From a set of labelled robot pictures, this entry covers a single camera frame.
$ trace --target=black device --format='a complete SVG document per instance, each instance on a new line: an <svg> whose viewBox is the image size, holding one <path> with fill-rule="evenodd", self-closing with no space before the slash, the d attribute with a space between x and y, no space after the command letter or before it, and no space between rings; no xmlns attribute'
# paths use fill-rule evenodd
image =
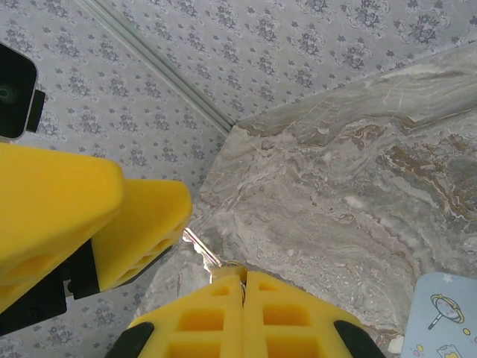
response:
<svg viewBox="0 0 477 358"><path fill-rule="evenodd" d="M37 131L46 97L37 78L32 60L0 43L0 139Z"/></svg>

